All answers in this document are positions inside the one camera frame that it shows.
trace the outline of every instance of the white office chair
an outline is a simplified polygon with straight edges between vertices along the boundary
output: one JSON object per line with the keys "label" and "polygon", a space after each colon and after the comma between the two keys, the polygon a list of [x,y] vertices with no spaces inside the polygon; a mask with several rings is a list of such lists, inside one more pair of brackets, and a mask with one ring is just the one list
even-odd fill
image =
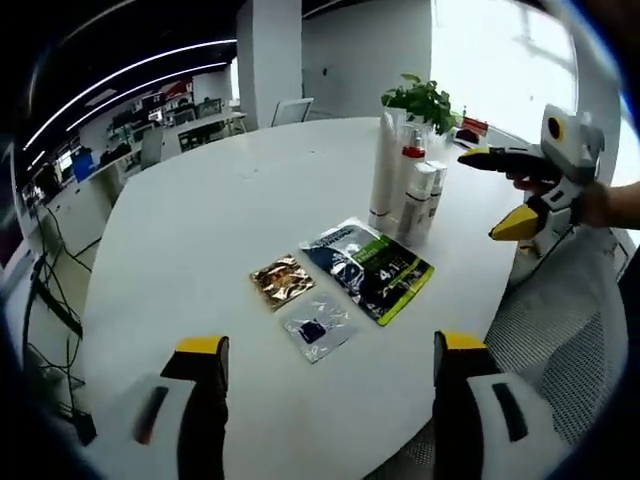
{"label": "white office chair", "polygon": [[271,126],[277,127],[279,125],[289,125],[290,123],[302,123],[306,121],[312,103],[313,98],[278,102]]}

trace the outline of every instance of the white bottle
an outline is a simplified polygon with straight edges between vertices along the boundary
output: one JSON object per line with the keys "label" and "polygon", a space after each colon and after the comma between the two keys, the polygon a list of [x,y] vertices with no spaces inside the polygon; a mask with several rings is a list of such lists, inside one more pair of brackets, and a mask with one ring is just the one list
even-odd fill
{"label": "white bottle", "polygon": [[429,213],[431,190],[438,172],[428,163],[419,163],[413,169],[396,232],[396,239],[407,247],[416,246],[424,241],[423,223]]}
{"label": "white bottle", "polygon": [[404,209],[405,193],[409,189],[411,176],[415,166],[424,163],[424,139],[422,130],[413,128],[409,131],[409,138],[402,148],[402,155],[398,160],[396,177],[393,186],[393,201],[391,203],[392,218],[400,221]]}
{"label": "white bottle", "polygon": [[389,113],[384,112],[380,117],[378,132],[378,149],[373,175],[373,188],[369,203],[369,225],[380,231],[388,227],[391,217],[391,201],[394,188],[394,173],[396,169],[396,133],[393,130],[393,120]]}
{"label": "white bottle", "polygon": [[433,181],[433,188],[431,189],[431,197],[429,198],[429,212],[422,227],[425,236],[429,233],[431,225],[433,224],[433,219],[438,211],[440,197],[442,196],[442,189],[444,188],[444,177],[447,174],[447,166],[444,163],[429,160],[427,164],[436,169],[436,173]]}

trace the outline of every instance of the human hand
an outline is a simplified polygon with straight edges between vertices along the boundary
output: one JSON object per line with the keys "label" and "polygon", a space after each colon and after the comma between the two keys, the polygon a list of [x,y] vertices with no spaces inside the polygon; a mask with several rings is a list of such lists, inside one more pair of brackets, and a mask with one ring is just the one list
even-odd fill
{"label": "human hand", "polygon": [[[524,190],[534,195],[542,196],[551,191],[558,181],[539,181],[522,175],[507,174],[509,180],[513,180],[513,186],[518,190]],[[575,200],[572,209],[579,223],[584,223],[595,228],[611,226],[610,190],[599,182],[588,185],[582,194]]]}

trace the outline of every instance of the potted plant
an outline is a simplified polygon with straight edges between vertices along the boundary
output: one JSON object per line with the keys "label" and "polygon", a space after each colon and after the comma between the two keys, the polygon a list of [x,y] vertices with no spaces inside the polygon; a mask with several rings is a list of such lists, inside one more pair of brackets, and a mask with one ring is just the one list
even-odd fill
{"label": "potted plant", "polygon": [[401,77],[411,82],[411,86],[405,88],[401,85],[388,90],[382,95],[382,105],[406,110],[409,121],[425,123],[438,135],[451,130],[456,118],[451,113],[449,94],[438,92],[438,84],[434,80],[422,83],[419,76],[410,73],[403,73]]}

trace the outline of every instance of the desk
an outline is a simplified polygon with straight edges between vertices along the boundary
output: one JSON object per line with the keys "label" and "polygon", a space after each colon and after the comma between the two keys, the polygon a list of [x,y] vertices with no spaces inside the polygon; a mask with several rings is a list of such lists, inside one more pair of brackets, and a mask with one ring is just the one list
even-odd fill
{"label": "desk", "polygon": [[162,138],[162,161],[182,154],[180,139],[178,138],[181,133],[219,122],[224,123],[228,127],[232,121],[236,119],[242,121],[244,117],[246,117],[246,114],[242,112],[222,112],[215,115],[209,115],[208,117],[199,118],[193,122],[187,122],[182,125],[165,129],[164,136]]}
{"label": "desk", "polygon": [[[179,339],[212,334],[231,339],[229,479],[362,478],[424,426],[433,333],[487,332],[516,249],[487,232],[523,194],[502,175],[454,163],[458,147],[430,148],[450,166],[418,251],[435,273],[381,328],[297,249],[350,216],[367,218],[378,125],[354,118],[259,130],[131,179],[98,250],[83,317],[98,433],[100,411],[159,372]],[[288,252],[360,329],[315,365],[249,281]]]}
{"label": "desk", "polygon": [[120,162],[122,162],[123,160],[127,160],[128,158],[130,158],[132,155],[135,155],[137,152],[140,151],[140,149],[142,148],[142,142],[137,142],[134,143],[131,146],[131,151],[125,153],[124,155],[116,158],[115,160],[110,161],[109,163],[107,163],[106,165],[98,165],[98,168],[93,171],[91,173],[91,175],[89,175],[87,178],[83,179],[82,181],[90,181],[92,180],[94,177],[97,177],[98,175],[100,175],[101,173],[104,173],[106,170],[108,170],[111,167],[116,166],[117,164],[119,164]]}

